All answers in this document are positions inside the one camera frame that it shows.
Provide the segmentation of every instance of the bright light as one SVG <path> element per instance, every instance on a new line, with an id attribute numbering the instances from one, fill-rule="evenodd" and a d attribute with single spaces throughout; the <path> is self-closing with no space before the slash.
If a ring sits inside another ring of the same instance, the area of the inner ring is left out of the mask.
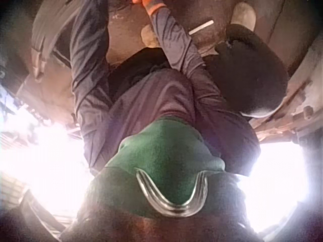
<path id="1" fill-rule="evenodd" d="M 39 145 L 0 152 L 0 170 L 25 182 L 50 213 L 75 217 L 93 179 L 85 165 L 83 142 L 69 140 L 54 125 L 37 131 Z"/>
<path id="2" fill-rule="evenodd" d="M 307 193 L 301 147 L 293 143 L 261 145 L 250 179 L 240 186 L 246 193 L 247 215 L 256 232 L 279 224 Z"/>

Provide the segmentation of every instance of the white stick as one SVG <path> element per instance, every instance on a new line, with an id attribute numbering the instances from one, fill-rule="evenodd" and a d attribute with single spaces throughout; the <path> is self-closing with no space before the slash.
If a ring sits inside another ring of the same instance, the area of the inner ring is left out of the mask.
<path id="1" fill-rule="evenodd" d="M 189 35 L 195 34 L 196 32 L 198 32 L 198 31 L 200 31 L 200 30 L 202 30 L 202 29 L 204 29 L 207 26 L 210 26 L 212 24 L 214 24 L 214 21 L 210 20 L 210 21 L 206 22 L 205 24 L 202 24 L 202 25 L 198 26 L 197 28 L 192 29 L 190 32 L 188 32 L 188 34 Z"/>

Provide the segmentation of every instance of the person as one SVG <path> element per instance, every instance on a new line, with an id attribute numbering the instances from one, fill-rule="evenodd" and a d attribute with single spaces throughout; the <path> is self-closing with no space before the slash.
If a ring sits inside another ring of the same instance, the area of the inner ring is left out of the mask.
<path id="1" fill-rule="evenodd" d="M 60 239 L 261 241 L 238 188 L 260 152 L 252 127 L 162 0 L 142 4 L 171 68 L 154 66 L 116 95 L 123 80 L 110 82 L 105 59 L 108 3 L 85 0 L 72 30 L 75 111 L 95 178 Z"/>

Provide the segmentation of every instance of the orange glove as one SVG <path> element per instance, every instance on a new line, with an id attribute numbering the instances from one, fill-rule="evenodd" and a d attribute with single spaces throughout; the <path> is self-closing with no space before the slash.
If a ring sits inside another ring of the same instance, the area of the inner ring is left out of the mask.
<path id="1" fill-rule="evenodd" d="M 158 9 L 166 7 L 162 0 L 132 0 L 134 4 L 143 4 L 149 16 L 153 15 Z"/>

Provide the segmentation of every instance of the worker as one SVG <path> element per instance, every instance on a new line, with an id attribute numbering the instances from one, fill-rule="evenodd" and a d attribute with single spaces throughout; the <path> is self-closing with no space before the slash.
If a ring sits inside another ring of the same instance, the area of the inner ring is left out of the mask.
<path id="1" fill-rule="evenodd" d="M 72 30 L 75 111 L 95 178 L 60 239 L 261 241 L 237 185 L 260 152 L 252 127 L 220 94 L 162 0 L 136 3 L 171 68 L 151 68 L 115 98 L 105 58 L 109 2 L 85 0 Z M 235 44 L 243 45 L 228 50 Z M 226 50 L 219 53 L 229 61 Z"/>

